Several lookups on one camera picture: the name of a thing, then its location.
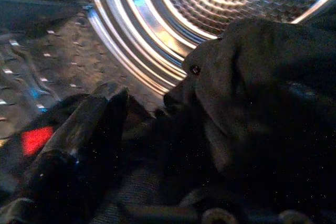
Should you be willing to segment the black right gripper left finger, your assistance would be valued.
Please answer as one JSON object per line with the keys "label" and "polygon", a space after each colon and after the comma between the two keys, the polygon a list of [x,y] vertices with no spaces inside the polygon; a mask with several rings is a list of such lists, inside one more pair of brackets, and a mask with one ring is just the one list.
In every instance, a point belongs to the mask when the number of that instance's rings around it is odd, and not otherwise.
{"label": "black right gripper left finger", "polygon": [[87,217],[92,203],[90,153],[103,145],[93,133],[113,101],[105,83],[87,96],[52,135],[23,180],[26,224],[63,224]]}

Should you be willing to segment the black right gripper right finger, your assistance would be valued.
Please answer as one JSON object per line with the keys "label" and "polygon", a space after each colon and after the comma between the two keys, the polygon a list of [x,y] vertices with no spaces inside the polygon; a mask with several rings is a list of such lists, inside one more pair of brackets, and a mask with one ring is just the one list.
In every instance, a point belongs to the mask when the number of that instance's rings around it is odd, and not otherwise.
{"label": "black right gripper right finger", "polygon": [[115,179],[129,92],[97,90],[78,106],[82,141],[78,149],[78,198],[97,203]]}

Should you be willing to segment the black garment with red label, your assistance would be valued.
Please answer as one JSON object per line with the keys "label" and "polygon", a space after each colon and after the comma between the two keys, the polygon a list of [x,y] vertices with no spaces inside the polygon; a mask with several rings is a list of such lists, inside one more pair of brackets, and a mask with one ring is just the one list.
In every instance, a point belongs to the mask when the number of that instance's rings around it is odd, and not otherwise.
{"label": "black garment with red label", "polygon": [[[129,94],[114,181],[63,224],[336,224],[334,17],[232,23],[183,70],[155,116]],[[26,224],[26,172],[89,95],[0,151],[0,224]]]}

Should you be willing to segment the dark drum paddle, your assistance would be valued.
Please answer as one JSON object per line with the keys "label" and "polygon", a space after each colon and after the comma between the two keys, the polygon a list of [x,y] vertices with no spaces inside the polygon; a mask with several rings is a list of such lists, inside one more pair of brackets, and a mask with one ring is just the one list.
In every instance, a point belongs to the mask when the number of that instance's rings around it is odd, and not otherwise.
{"label": "dark drum paddle", "polygon": [[0,0],[0,34],[68,19],[91,6],[89,0]]}

